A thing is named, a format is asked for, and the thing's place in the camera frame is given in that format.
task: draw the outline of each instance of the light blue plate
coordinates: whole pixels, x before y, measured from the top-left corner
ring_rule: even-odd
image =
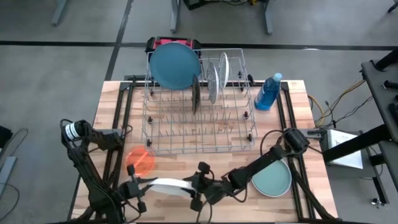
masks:
[[[286,163],[275,161],[254,175],[251,181],[260,193],[270,197],[278,197],[290,189],[292,174]]]
[[[196,53],[178,42],[157,47],[150,58],[149,67],[154,79],[171,90],[189,88],[193,76],[200,74],[200,62]]]

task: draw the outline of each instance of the teal plate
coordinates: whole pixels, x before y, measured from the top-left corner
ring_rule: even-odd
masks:
[[[251,181],[260,193],[278,197],[290,189],[292,174],[285,162],[275,161],[254,175]]]
[[[149,62],[150,72],[162,86],[171,90],[191,87],[193,76],[200,75],[196,53],[184,44],[170,42],[156,48]]]

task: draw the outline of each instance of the metal stand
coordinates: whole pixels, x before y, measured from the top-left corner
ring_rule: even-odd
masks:
[[[67,4],[67,0],[56,0],[57,3],[57,7],[55,8],[55,12],[52,16],[52,20],[51,20],[51,25],[53,26],[58,26],[63,10],[65,8],[65,5]]]
[[[382,124],[372,130],[361,134],[349,141],[343,142],[323,153],[323,160],[331,162],[335,159],[347,156],[351,153],[364,149],[367,146],[372,146],[382,140],[389,140],[390,133],[385,124]]]
[[[175,34],[177,32],[177,24],[180,15],[180,0],[171,0],[172,1],[172,18],[170,21],[170,31]]]
[[[264,2],[264,19],[265,19],[265,29],[268,35],[274,33],[274,26],[272,25],[272,7],[274,5],[274,0],[266,0]]]

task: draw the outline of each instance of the bottle cap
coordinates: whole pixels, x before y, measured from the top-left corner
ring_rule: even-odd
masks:
[[[282,79],[282,74],[281,74],[281,73],[275,73],[273,79],[274,79],[276,82],[280,82],[280,80]]]

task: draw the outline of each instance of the plate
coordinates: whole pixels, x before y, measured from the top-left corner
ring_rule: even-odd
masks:
[[[218,64],[218,78],[220,79],[220,91],[223,91],[229,76],[229,62],[226,53],[222,53]]]
[[[218,80],[217,69],[212,62],[209,63],[209,67],[207,68],[207,82],[209,88],[209,99],[211,104],[215,104],[218,97],[220,83]]]
[[[171,90],[189,88],[192,77],[200,74],[196,53],[178,42],[157,47],[150,57],[149,67],[154,80]]]
[[[151,190],[169,195],[190,197],[189,191],[195,191],[191,182],[178,179],[158,178],[149,185]]]
[[[292,183],[292,174],[284,161],[275,161],[251,179],[254,187],[269,197],[285,194]]]
[[[192,113],[195,115],[200,106],[200,84],[197,76],[193,77],[192,84]]]

